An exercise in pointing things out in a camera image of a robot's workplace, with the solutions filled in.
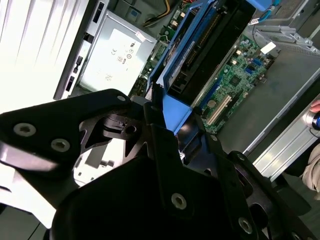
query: silver metal panel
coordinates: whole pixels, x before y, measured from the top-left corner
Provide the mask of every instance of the silver metal panel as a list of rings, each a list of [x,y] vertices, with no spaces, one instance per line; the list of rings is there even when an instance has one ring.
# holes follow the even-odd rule
[[[0,112],[53,100],[88,1],[0,1]]]
[[[310,133],[306,117],[310,106],[282,132],[282,134],[253,163],[265,177],[274,181],[318,138]],[[317,136],[320,132],[312,130]]]
[[[262,26],[256,31],[255,36],[262,35],[270,39],[278,48],[310,56],[320,57],[320,50],[308,37],[302,37],[295,28],[286,26]]]
[[[107,12],[92,44],[80,85],[92,92],[118,89],[128,95],[157,40]]]

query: label sticker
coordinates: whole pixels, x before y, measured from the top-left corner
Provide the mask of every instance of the label sticker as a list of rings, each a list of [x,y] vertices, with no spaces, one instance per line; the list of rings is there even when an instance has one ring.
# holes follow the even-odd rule
[[[265,45],[263,48],[261,48],[261,52],[263,54],[267,54],[268,52],[270,52],[272,49],[274,49],[276,47],[276,45],[271,41],[269,42],[267,45]]]
[[[137,31],[135,35],[141,42],[144,42],[146,40],[145,36],[143,36],[139,31]]]
[[[114,29],[108,41],[106,81],[122,80],[127,77],[130,67],[134,68],[134,58],[141,45],[140,42]]]

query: yellow wire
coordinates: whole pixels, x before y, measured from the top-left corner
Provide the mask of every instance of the yellow wire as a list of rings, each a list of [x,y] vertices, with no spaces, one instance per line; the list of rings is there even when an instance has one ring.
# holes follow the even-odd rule
[[[168,0],[164,0],[164,2],[165,2],[165,5],[166,5],[166,11],[163,14],[161,14],[160,16],[157,16],[157,18],[165,16],[170,12],[170,5],[169,5]]]
[[[159,16],[157,16],[157,17],[156,17],[157,19],[166,16],[166,15],[170,12],[170,4],[169,4],[168,0],[164,0],[164,2],[165,2],[165,6],[166,6],[166,11],[165,11],[164,13],[160,14]],[[146,22],[143,24],[144,27],[146,27],[146,26],[149,24],[148,21],[146,21]]]

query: blue connector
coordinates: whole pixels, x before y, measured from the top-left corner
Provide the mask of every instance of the blue connector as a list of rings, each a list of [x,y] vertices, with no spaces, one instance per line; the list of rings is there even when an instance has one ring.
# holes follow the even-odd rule
[[[245,71],[250,75],[252,74],[252,71],[249,68],[246,68]]]
[[[253,63],[256,64],[259,67],[262,65],[262,62],[257,58],[253,59]]]

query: chip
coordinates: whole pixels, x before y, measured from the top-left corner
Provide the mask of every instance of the chip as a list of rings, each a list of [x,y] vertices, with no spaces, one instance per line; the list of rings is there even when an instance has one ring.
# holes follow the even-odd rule
[[[240,79],[239,77],[233,76],[233,77],[231,78],[231,80],[229,81],[229,83],[230,83],[232,86],[236,87],[236,86],[238,86],[238,84],[240,83],[240,81],[241,81],[241,79]]]

